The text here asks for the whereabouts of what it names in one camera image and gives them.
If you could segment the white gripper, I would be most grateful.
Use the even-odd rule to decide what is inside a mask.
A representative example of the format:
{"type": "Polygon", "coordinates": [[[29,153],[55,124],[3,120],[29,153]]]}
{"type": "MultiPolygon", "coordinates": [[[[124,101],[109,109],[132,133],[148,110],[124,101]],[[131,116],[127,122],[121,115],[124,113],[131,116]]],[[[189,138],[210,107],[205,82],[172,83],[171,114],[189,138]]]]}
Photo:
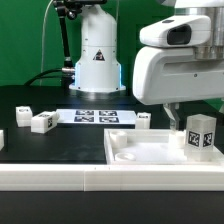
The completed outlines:
{"type": "Polygon", "coordinates": [[[132,90],[145,105],[164,104],[176,131],[179,102],[224,98],[224,60],[196,60],[192,48],[143,47],[135,59],[132,90]]]}

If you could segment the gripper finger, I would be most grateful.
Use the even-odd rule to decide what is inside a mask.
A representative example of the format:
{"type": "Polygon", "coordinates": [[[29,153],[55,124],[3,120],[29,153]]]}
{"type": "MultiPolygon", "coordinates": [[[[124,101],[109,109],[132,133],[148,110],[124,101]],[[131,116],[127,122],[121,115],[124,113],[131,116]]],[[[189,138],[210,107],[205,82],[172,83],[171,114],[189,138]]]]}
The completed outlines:
{"type": "Polygon", "coordinates": [[[221,99],[221,102],[222,102],[222,105],[221,105],[221,107],[219,109],[219,112],[224,114],[224,99],[221,99]]]}

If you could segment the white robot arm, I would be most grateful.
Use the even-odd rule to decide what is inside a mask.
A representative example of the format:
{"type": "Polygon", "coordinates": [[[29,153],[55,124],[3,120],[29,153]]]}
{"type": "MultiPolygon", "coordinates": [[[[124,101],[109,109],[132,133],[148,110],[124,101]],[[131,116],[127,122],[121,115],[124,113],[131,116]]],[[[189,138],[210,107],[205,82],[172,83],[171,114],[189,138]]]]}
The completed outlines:
{"type": "MultiPolygon", "coordinates": [[[[145,105],[161,104],[172,129],[181,102],[224,98],[224,0],[157,0],[175,14],[140,30],[132,91],[145,105]]],[[[70,89],[96,98],[124,89],[116,60],[116,22],[100,6],[82,12],[81,58],[70,89]]]]}

